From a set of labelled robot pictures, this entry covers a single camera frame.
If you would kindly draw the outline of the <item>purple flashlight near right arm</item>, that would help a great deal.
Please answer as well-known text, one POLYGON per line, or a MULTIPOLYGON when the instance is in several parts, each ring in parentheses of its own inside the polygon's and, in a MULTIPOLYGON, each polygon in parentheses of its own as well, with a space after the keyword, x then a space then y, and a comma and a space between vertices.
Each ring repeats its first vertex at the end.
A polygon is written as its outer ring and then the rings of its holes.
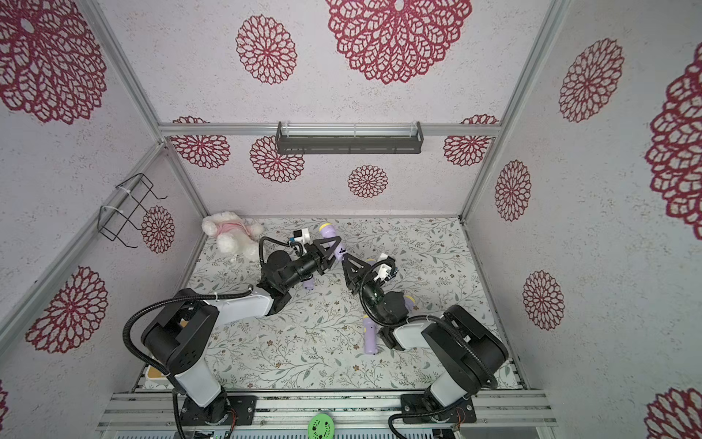
POLYGON ((407 309, 412 310, 413 307, 415 307, 416 303, 412 297, 404 296, 404 300, 405 300, 405 305, 406 305, 407 309))

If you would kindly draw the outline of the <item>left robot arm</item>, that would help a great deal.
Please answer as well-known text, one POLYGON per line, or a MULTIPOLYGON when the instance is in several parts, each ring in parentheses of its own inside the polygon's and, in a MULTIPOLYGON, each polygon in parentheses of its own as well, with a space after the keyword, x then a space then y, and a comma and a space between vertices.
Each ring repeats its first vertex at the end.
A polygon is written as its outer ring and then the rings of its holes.
POLYGON ((186 397, 175 408, 175 423, 184 415, 198 424, 221 425, 234 417, 227 391, 206 364, 205 351, 214 329, 281 312, 291 301, 291 289, 324 274, 336 261, 342 239, 335 236, 296 243, 297 259, 272 252, 261 261, 261 279, 243 293, 198 294, 191 288, 149 305, 128 318, 122 342, 133 356, 162 373, 175 396, 186 397))

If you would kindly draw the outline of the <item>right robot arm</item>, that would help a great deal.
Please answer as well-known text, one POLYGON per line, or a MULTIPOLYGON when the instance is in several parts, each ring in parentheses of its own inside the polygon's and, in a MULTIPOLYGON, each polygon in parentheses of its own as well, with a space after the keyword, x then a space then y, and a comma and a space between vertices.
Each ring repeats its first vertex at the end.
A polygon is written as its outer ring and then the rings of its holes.
POLYGON ((389 349, 429 349, 444 368, 423 395, 401 398, 403 407, 388 420, 391 433, 404 437, 395 426, 397 421, 466 422, 473 409, 471 398, 482 389, 498 387, 495 374, 509 359, 503 342, 460 305, 452 305, 440 316, 412 315, 402 292, 383 290, 397 273, 396 262, 389 256, 371 264, 346 254, 342 267, 348 289, 358 296, 389 349))

